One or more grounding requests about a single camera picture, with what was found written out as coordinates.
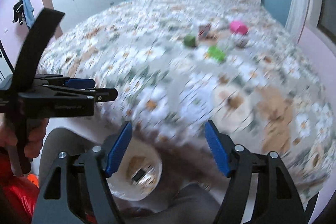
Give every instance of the metal screw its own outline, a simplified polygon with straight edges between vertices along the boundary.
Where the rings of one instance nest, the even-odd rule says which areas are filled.
[[[242,146],[240,144],[237,144],[237,145],[235,145],[235,150],[237,152],[242,152],[242,151],[244,151],[244,146]]]
[[[279,155],[278,155],[278,153],[276,153],[276,152],[274,152],[274,151],[272,151],[271,153],[269,153],[269,155],[270,155],[270,157],[272,158],[272,159],[276,159]]]
[[[60,152],[60,153],[58,154],[58,157],[59,157],[60,159],[64,159],[66,156],[67,156],[67,153],[64,152],[64,151],[62,151],[62,152]]]
[[[99,152],[100,150],[101,150],[101,146],[99,146],[99,145],[96,145],[92,148],[92,151],[95,152],[95,153]]]

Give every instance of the finger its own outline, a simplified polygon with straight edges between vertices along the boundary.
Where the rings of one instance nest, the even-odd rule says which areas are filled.
[[[13,130],[11,130],[8,126],[1,126],[0,129],[0,139],[6,145],[16,146],[17,137]]]
[[[34,128],[28,136],[28,140],[32,142],[43,140],[47,132],[47,129],[44,125],[39,126],[38,128]]]
[[[47,127],[47,125],[49,124],[49,118],[43,119],[44,122],[44,126]]]
[[[25,147],[25,156],[27,158],[36,158],[40,154],[43,146],[43,140],[36,142],[29,142]]]

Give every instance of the pink wall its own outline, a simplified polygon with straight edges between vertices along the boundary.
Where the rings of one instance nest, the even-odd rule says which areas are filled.
[[[36,18],[43,8],[42,0],[30,0],[30,2],[35,8],[34,16]],[[22,42],[28,33],[25,23],[23,25],[20,25],[18,22],[12,23],[14,19],[13,6],[15,3],[17,3],[17,0],[0,0],[0,40],[13,65],[16,63]]]
[[[316,28],[309,26],[304,27],[299,46],[310,59],[313,68],[319,74],[322,83],[325,85],[328,99],[334,111],[336,111],[336,57],[326,43],[336,50],[336,45],[327,37],[320,34]]]

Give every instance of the pink object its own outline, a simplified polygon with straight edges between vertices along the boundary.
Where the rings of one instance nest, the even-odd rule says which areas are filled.
[[[230,24],[230,31],[233,33],[240,33],[242,35],[245,35],[249,31],[249,29],[243,22],[235,20]]]

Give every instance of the blue gripper pad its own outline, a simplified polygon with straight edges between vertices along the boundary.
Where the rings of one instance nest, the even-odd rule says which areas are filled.
[[[117,140],[115,141],[112,149],[107,155],[107,164],[105,168],[105,173],[107,177],[111,177],[113,173],[117,172],[123,159],[129,142],[132,138],[132,124],[127,122],[127,124],[122,129]]]
[[[226,177],[230,177],[231,168],[229,166],[228,155],[222,146],[217,134],[220,134],[212,121],[205,123],[205,138],[209,144],[218,170]]]
[[[96,82],[93,79],[76,79],[71,78],[65,82],[65,86],[71,89],[93,89],[96,86]]]

